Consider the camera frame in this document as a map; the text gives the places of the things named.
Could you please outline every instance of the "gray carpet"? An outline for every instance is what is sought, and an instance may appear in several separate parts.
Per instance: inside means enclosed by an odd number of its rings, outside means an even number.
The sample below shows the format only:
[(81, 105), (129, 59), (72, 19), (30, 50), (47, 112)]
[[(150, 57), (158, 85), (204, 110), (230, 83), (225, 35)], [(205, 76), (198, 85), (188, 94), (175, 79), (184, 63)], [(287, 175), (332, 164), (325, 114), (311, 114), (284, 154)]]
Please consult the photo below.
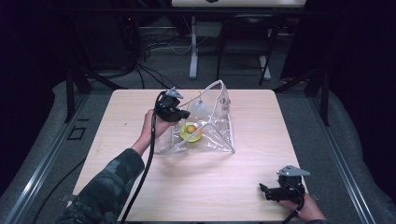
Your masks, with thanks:
[[(203, 89), (215, 81), (217, 62), (214, 51), (215, 44), (215, 39), (206, 39), (200, 45), (198, 78), (195, 80), (189, 78), (191, 52), (188, 51), (185, 54), (174, 52), (174, 50), (183, 52), (185, 49), (154, 50), (147, 60), (145, 62), (140, 61), (140, 64), (156, 70), (180, 88)], [(289, 45), (289, 38), (280, 37), (277, 40), (274, 56), (269, 65), (273, 78), (262, 86), (258, 85), (259, 76), (222, 76), (221, 79), (228, 89), (272, 90), (282, 85), (279, 76)], [(109, 76), (112, 74), (107, 72), (102, 73), (102, 75)], [(142, 89), (143, 87), (145, 89), (164, 89), (164, 86), (153, 77), (162, 80), (156, 72), (152, 72), (151, 75), (142, 72), (143, 85), (141, 77), (136, 71), (127, 76), (112, 78), (111, 80), (129, 89)], [(85, 96), (76, 92), (82, 106), (73, 121), (67, 125), (64, 124), (66, 118), (65, 85), (61, 83), (54, 88), (56, 100), (49, 118), (19, 173), (0, 199), (1, 223), (6, 221), (35, 169), (54, 147), (54, 143), (60, 142), (58, 146), (59, 154), (56, 156), (56, 161), (53, 163), (40, 190), (34, 195), (32, 204), (28, 205), (26, 214), (23, 214), (22, 223), (30, 223), (35, 218), (40, 205), (54, 186), (87, 155), (111, 95), (111, 90), (102, 83), (96, 80), (90, 80), (90, 82), (93, 86), (90, 95)], [(169, 87), (174, 86), (166, 79), (163, 82)], [(290, 92), (278, 94), (277, 99), (299, 163), (302, 168), (311, 173), (311, 176), (305, 179), (307, 188), (320, 197), (318, 204), (332, 223), (361, 223), (359, 212), (357, 212), (346, 184), (334, 162), (332, 144), (330, 144), (328, 136), (323, 131), (321, 120), (317, 116), (318, 111), (313, 106), (316, 100), (305, 98), (301, 92), (304, 84), (299, 85)], [(371, 178), (370, 172), (362, 161), (361, 145), (353, 123), (343, 105), (332, 94), (329, 104), (329, 120), (331, 127), (328, 129), (335, 137), (337, 146), (346, 158), (347, 165), (361, 189), (362, 196), (368, 203), (374, 220), (377, 223), (394, 222), (396, 220), (395, 205), (375, 185)], [(67, 130), (67, 133), (64, 134), (64, 138), (59, 139), (62, 137), (60, 133), (64, 130)], [(79, 140), (67, 140), (68, 137), (81, 138)], [(67, 177), (49, 197), (36, 223), (51, 223), (62, 213), (66, 203), (59, 199), (64, 194), (72, 192), (80, 169), (81, 166)]]

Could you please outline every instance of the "yellow bowl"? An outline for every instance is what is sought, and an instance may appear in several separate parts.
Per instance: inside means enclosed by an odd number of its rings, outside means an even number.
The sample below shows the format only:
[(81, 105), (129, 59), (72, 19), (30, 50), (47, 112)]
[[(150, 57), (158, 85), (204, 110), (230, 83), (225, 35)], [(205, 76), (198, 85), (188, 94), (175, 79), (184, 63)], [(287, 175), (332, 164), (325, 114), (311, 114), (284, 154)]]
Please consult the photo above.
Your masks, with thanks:
[[(180, 136), (183, 139), (188, 138), (192, 133), (195, 132), (199, 128), (198, 123), (193, 123), (193, 122), (186, 122), (183, 123), (180, 127)], [(188, 142), (196, 142), (202, 137), (202, 130), (200, 130), (198, 133), (196, 133), (192, 138), (187, 140)]]

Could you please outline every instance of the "tabletop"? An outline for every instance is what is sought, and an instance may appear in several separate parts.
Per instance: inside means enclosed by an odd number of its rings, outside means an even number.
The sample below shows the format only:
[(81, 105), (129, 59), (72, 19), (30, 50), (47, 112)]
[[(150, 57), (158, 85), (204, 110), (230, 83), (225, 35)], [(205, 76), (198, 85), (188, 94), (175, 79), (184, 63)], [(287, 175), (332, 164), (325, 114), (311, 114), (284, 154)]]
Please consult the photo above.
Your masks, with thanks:
[[(113, 92), (74, 194), (133, 144), (159, 92)], [(183, 103), (197, 90), (179, 92), (185, 96)], [(299, 167), (276, 96), (268, 90), (228, 94), (235, 153), (154, 155), (128, 221), (274, 221), (288, 215), (279, 204), (267, 201), (259, 188), (259, 183), (278, 188), (276, 171), (287, 164)]]
[(305, 0), (172, 0), (173, 7), (303, 7)]

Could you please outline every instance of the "person's arm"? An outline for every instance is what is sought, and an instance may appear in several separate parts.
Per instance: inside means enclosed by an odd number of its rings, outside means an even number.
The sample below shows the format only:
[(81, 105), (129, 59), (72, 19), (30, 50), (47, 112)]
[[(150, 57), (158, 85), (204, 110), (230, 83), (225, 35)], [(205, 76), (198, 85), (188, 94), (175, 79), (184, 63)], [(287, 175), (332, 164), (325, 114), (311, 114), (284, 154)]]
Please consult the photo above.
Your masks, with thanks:
[[(289, 208), (290, 211), (294, 211), (298, 206), (291, 201), (280, 201), (279, 203), (284, 207)], [(304, 195), (304, 207), (301, 209), (298, 217), (307, 224), (330, 224), (320, 211), (315, 200), (307, 193)]]
[[(132, 148), (125, 149), (78, 194), (56, 223), (114, 223), (144, 170), (141, 156), (150, 145), (153, 110), (145, 116), (142, 133)], [(175, 125), (157, 117), (156, 138)]]

